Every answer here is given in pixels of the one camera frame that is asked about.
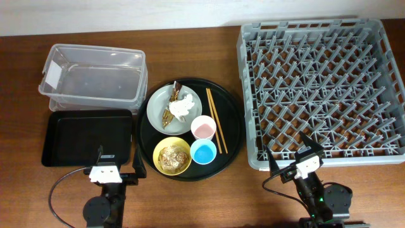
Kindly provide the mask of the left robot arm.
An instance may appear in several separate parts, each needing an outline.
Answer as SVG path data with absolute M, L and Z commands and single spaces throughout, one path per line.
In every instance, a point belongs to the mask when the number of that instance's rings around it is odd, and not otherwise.
M 89 179 L 101 187 L 101 195 L 89 199 L 83 209 L 86 226 L 90 228 L 122 227 L 127 186 L 136 186 L 147 176 L 145 165 L 138 153 L 134 155 L 132 173 L 120 173 L 119 165 L 106 161 L 113 155 L 104 155 L 98 149 L 96 164 L 91 167 Z

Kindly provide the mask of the noodle food scraps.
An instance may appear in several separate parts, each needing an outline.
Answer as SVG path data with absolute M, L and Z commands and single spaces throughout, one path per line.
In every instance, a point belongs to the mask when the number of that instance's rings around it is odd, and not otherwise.
M 167 174 L 177 174 L 186 168 L 190 158 L 185 148 L 167 146 L 159 152 L 158 162 Z

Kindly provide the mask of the grey plate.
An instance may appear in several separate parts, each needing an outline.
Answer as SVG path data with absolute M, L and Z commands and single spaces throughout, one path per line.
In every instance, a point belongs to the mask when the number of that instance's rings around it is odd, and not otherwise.
M 203 106 L 197 93 L 190 87 L 182 86 L 179 99 L 183 99 L 186 95 L 192 95 L 194 106 L 189 110 L 189 114 L 185 116 L 185 122 L 178 121 L 175 117 L 171 123 L 163 128 L 162 116 L 165 108 L 168 107 L 169 99 L 173 90 L 173 84 L 165 85 L 159 88 L 149 99 L 147 103 L 147 117 L 150 124 L 160 133 L 170 136 L 177 136 L 190 131 L 190 126 L 196 117 L 202 115 Z

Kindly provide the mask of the pink cup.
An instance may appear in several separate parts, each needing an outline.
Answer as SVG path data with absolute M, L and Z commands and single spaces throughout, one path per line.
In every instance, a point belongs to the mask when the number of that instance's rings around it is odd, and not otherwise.
M 216 133 L 216 122 L 207 115 L 201 115 L 193 119 L 190 130 L 195 139 L 212 140 Z

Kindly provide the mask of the brown snack wrapper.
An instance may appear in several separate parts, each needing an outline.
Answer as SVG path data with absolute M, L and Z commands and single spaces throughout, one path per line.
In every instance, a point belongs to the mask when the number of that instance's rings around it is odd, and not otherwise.
M 175 117 L 174 114 L 172 113 L 172 103 L 178 100 L 178 96 L 180 93 L 180 90 L 182 88 L 182 85 L 178 83 L 177 81 L 174 81 L 173 87 L 171 90 L 171 96 L 168 102 L 168 106 L 164 109 L 163 115 L 162 115 L 162 126 L 165 129 L 173 120 Z

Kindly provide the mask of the blue cup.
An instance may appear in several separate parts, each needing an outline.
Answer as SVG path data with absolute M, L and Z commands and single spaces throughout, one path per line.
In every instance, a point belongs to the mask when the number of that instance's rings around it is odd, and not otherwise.
M 216 154 L 216 146 L 209 139 L 198 139 L 194 141 L 190 147 L 192 159 L 200 165 L 211 163 L 216 158 Z

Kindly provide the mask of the yellow bowl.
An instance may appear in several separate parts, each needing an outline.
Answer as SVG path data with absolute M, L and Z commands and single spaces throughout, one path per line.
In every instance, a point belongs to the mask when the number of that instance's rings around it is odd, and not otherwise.
M 163 148 L 165 148 L 165 147 L 167 147 L 167 146 L 181 146 L 181 147 L 183 147 L 183 148 L 185 148 L 185 149 L 187 150 L 187 154 L 189 155 L 189 158 L 190 158 L 189 164 L 186 166 L 186 168 L 185 168 L 183 171 L 181 171 L 181 172 L 179 172 L 179 173 L 177 173 L 177 174 L 168 174 L 168 173 L 166 173 L 165 171 L 163 171 L 163 169 L 162 169 L 161 166 L 159 165 L 159 162 L 158 162 L 159 152 L 160 152 Z M 188 167 L 190 166 L 191 161 L 192 161 L 192 158 L 191 158 L 191 155 L 190 155 L 190 146 L 189 146 L 189 144 L 188 144 L 186 141 L 184 141 L 183 139 L 181 139 L 181 138 L 179 138 L 179 137 L 167 137 L 167 138 L 163 139 L 162 141 L 160 141 L 160 142 L 157 144 L 157 146 L 155 147 L 154 152 L 153 152 L 153 163 L 154 163 L 155 167 L 156 167 L 162 174 L 165 174 L 165 175 L 174 176 L 174 175 L 179 175 L 179 174 L 185 172 L 185 171 L 188 169 Z

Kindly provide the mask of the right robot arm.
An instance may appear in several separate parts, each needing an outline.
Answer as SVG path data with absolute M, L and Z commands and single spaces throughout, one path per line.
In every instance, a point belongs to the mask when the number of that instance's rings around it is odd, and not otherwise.
M 370 227 L 371 225 L 366 223 L 348 224 L 345 222 L 350 217 L 352 189 L 336 182 L 323 183 L 319 179 L 316 170 L 323 165 L 324 147 L 303 132 L 300 132 L 299 135 L 304 147 L 294 153 L 295 161 L 284 168 L 278 166 L 270 148 L 265 148 L 270 177 L 263 181 L 262 188 L 270 193 L 294 200 L 304 207 L 309 217 L 300 218 L 299 227 Z M 299 197 L 295 198 L 266 187 L 266 184 L 276 177 L 280 177 L 284 184 L 292 181 Z

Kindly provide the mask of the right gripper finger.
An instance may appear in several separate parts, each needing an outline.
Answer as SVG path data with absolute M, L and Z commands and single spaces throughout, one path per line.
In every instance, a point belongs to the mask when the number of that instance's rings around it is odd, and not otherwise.
M 299 153 L 316 153 L 317 155 L 324 155 L 324 147 L 321 144 L 312 140 L 312 138 L 302 131 L 299 132 L 299 135 L 304 143 L 304 147 L 299 150 Z
M 270 168 L 270 176 L 271 177 L 276 177 L 279 175 L 279 166 L 276 162 L 276 160 L 274 159 L 270 149 L 268 146 L 265 146 L 265 150 L 267 153 L 267 157 L 268 157 L 268 162 L 269 162 L 269 168 Z

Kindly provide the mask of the white napkin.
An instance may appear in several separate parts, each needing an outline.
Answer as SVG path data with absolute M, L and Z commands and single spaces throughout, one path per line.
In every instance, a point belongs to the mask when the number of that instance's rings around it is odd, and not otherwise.
M 186 122 L 185 116 L 189 114 L 189 110 L 193 108 L 194 105 L 193 96 L 187 94 L 183 99 L 172 103 L 172 113 L 179 122 L 184 123 Z

